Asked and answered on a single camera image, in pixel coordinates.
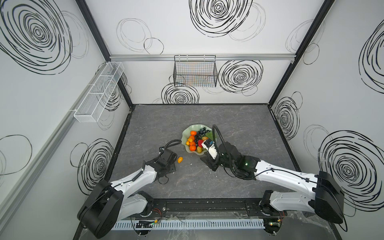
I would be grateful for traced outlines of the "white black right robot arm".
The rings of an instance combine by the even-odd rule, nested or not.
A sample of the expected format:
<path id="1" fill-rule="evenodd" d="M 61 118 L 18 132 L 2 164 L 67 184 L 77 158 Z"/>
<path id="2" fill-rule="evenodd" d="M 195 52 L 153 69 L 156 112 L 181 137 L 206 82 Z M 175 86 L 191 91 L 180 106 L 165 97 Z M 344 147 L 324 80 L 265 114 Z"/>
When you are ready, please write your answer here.
<path id="1" fill-rule="evenodd" d="M 219 146 L 210 139 L 199 141 L 206 152 L 201 160 L 213 171 L 222 166 L 231 177 L 245 181 L 269 182 L 290 190 L 288 193 L 267 190 L 259 203 L 265 215 L 273 212 L 301 211 L 313 213 L 334 223 L 344 222 L 345 193 L 327 172 L 302 173 L 272 165 L 257 157 L 242 155 L 234 145 Z"/>

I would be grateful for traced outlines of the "dark fake grape bunch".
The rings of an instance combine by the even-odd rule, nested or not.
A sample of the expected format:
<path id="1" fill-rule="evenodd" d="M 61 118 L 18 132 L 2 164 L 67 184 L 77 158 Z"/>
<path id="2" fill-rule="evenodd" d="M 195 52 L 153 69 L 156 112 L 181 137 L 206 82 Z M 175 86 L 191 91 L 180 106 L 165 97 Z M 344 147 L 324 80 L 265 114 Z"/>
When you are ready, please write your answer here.
<path id="1" fill-rule="evenodd" d="M 208 128 L 199 129 L 198 131 L 196 131 L 196 134 L 195 134 L 195 143 L 197 144 L 199 140 L 203 140 L 203 138 L 205 137 L 213 140 L 214 139 L 213 131 Z"/>

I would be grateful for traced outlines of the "green wavy fruit bowl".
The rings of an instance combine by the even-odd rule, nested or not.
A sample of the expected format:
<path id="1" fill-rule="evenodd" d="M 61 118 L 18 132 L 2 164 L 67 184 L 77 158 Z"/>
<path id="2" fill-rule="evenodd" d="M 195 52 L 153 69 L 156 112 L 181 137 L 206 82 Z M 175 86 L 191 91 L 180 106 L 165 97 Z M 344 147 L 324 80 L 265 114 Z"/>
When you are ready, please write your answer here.
<path id="1" fill-rule="evenodd" d="M 202 124 L 195 124 L 195 125 L 191 125 L 189 126 L 188 128 L 186 128 L 183 133 L 182 133 L 182 138 L 181 138 L 181 141 L 182 141 L 182 145 L 184 146 L 185 150 L 187 151 L 187 153 L 190 153 L 190 154 L 196 154 L 198 156 L 203 156 L 203 155 L 207 155 L 207 150 L 203 149 L 203 151 L 201 153 L 198 153 L 197 152 L 197 149 L 196 151 L 192 152 L 190 151 L 190 145 L 187 146 L 186 145 L 186 142 L 189 141 L 189 142 L 194 142 L 192 139 L 190 139 L 189 137 L 191 136 L 190 132 L 191 131 L 198 131 L 199 129 L 202 129 L 202 128 L 208 128 L 208 129 L 211 129 L 210 127 L 206 126 L 206 125 L 202 125 Z"/>

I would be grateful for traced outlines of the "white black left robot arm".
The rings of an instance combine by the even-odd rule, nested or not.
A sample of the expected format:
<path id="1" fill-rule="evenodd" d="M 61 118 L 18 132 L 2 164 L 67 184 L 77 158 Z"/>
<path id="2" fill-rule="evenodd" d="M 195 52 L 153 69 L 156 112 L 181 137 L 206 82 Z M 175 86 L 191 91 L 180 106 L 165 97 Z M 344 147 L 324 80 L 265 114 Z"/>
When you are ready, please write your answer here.
<path id="1" fill-rule="evenodd" d="M 178 155 L 161 148 L 159 155 L 144 161 L 136 172 L 116 181 L 99 182 L 79 210 L 77 218 L 97 239 L 104 237 L 116 222 L 136 214 L 149 215 L 153 198 L 140 189 L 165 177 Z"/>

